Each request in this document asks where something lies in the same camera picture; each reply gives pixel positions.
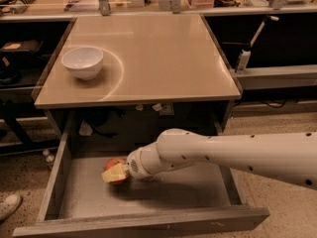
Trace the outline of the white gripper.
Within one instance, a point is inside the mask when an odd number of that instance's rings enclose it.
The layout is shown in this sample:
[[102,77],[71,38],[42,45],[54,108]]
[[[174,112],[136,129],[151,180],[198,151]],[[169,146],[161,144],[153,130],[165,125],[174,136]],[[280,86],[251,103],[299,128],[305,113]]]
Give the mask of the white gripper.
[[140,148],[133,151],[127,157],[127,166],[123,163],[118,163],[107,169],[101,174],[103,180],[108,183],[116,183],[126,180],[129,177],[135,179],[147,179],[151,174],[144,168],[142,164],[142,151]]

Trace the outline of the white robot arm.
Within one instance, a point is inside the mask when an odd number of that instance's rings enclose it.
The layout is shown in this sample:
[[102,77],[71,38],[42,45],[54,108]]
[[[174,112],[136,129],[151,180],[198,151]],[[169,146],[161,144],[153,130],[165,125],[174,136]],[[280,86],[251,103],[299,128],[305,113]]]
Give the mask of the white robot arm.
[[102,179],[107,183],[129,177],[147,179],[200,162],[317,189],[317,135],[313,132],[203,136],[168,129],[125,160],[107,161]]

